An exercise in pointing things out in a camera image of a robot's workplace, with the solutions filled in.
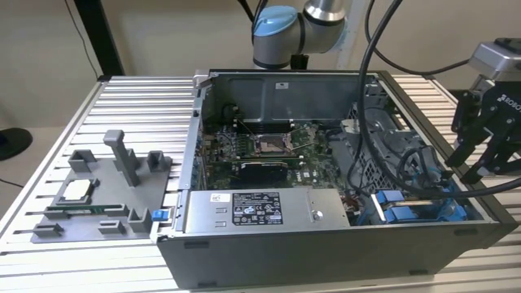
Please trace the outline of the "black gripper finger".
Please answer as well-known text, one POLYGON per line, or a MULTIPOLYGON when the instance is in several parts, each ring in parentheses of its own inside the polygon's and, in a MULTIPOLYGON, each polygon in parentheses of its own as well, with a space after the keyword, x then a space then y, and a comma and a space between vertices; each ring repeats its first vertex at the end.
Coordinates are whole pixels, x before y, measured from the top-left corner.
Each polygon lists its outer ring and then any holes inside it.
POLYGON ((508 162, 518 151, 520 151, 519 140, 508 140, 506 135, 495 135, 487 144, 484 154, 462 177, 462 181, 468 184, 475 184, 488 173, 506 175, 519 172, 520 159, 508 162))
POLYGON ((451 130, 458 134, 458 144, 446 163, 450 167, 459 167, 475 152, 476 146, 491 135, 486 131, 486 126, 494 118, 495 105, 483 107, 482 96, 470 90, 455 90, 451 93, 458 98, 451 126, 451 130))

